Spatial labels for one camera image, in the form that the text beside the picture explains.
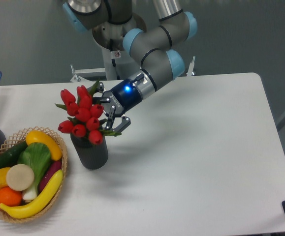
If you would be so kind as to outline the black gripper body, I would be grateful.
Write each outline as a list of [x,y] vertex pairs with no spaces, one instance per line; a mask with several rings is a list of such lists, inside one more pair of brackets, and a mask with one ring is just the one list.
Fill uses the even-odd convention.
[[131,80],[125,79],[110,90],[105,91],[100,101],[107,116],[112,106],[115,106],[114,117],[120,117],[139,104],[142,101],[142,96]]

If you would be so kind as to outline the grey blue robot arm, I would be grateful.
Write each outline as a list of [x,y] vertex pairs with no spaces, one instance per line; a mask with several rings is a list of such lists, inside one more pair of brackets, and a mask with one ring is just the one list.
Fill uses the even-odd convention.
[[95,88],[107,116],[106,134],[121,133],[130,125],[125,116],[128,110],[185,71],[173,46],[196,34],[197,21],[177,0],[155,0],[153,5],[159,26],[148,31],[129,0],[67,0],[63,4],[71,24],[78,31],[90,30],[102,49],[106,78],[120,81],[110,90]]

